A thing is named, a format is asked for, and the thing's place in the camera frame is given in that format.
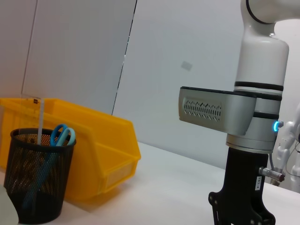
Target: yellow storage bin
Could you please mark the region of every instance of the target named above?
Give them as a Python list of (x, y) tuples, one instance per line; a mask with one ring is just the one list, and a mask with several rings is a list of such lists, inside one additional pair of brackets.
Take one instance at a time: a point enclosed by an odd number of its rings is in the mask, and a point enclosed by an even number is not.
[[(43, 128), (54, 129), (65, 123), (76, 132), (77, 144), (67, 182), (67, 199), (92, 198), (134, 175), (141, 154), (130, 121), (59, 99), (44, 100)], [(38, 116), (33, 99), (22, 101), (27, 101), (27, 108), (21, 115), (21, 99), (0, 98), (0, 166), (3, 168), (6, 168), (8, 159), (10, 132), (20, 126), (26, 127), (26, 124), (38, 127), (37, 120), (30, 120)]]

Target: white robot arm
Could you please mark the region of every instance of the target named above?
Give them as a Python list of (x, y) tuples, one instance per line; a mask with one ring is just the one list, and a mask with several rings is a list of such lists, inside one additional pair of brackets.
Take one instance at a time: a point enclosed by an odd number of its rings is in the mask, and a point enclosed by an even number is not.
[[(276, 171), (282, 173), (290, 157), (290, 148), (296, 141), (299, 142), (300, 135), (300, 104), (297, 106), (293, 121), (285, 125), (280, 146), (277, 149), (277, 167)], [(291, 174), (292, 190), (300, 193), (300, 153), (297, 152), (296, 163), (292, 167)]]
[[(289, 46), (275, 38), (274, 27), (300, 18), (300, 0), (241, 0), (241, 13), (244, 35), (234, 91), (181, 87), (179, 117), (227, 133), (224, 185), (209, 194), (215, 225), (275, 225), (262, 195), (266, 176), (283, 180), (283, 174), (266, 166), (277, 137), (273, 125), (279, 118)], [(300, 108), (287, 124), (281, 168), (298, 138), (299, 115)], [(297, 162), (292, 172), (300, 175), (300, 154)]]

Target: white tabletop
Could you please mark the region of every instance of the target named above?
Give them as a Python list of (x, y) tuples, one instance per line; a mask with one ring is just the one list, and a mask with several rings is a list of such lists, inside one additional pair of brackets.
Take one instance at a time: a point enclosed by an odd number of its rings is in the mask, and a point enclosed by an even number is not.
[[(208, 194), (218, 192), (225, 171), (139, 143), (136, 175), (85, 204), (64, 202), (50, 225), (213, 225)], [(3, 183), (4, 174), (0, 173)], [(300, 194), (266, 184), (263, 201), (276, 225), (299, 223)]]

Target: mesh pen cup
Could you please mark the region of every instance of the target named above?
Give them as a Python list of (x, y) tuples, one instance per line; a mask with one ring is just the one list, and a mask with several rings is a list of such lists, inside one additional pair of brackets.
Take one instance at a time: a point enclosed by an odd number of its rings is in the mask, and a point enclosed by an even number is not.
[(11, 132), (4, 187), (21, 224), (43, 224), (61, 212), (74, 145), (50, 146), (52, 130), (43, 129), (37, 145), (37, 128)]

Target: blue scissors handle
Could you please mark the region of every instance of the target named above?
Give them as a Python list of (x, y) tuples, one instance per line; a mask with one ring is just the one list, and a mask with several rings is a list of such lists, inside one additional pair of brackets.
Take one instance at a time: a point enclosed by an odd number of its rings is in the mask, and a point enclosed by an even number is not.
[[(59, 135), (59, 137), (57, 138), (57, 140), (55, 141), (55, 137), (58, 133), (58, 131), (62, 128), (62, 131)], [(57, 142), (58, 140), (61, 138), (62, 136), (62, 133), (65, 131), (65, 129), (67, 129), (67, 125), (66, 124), (59, 124), (51, 133), (51, 136), (50, 136), (50, 145), (51, 146), (56, 146), (57, 145)]]
[(60, 135), (60, 138), (58, 138), (56, 146), (62, 146), (67, 139), (67, 136), (70, 133), (70, 140), (68, 141), (67, 145), (71, 145), (75, 141), (75, 131), (72, 128), (66, 128)]

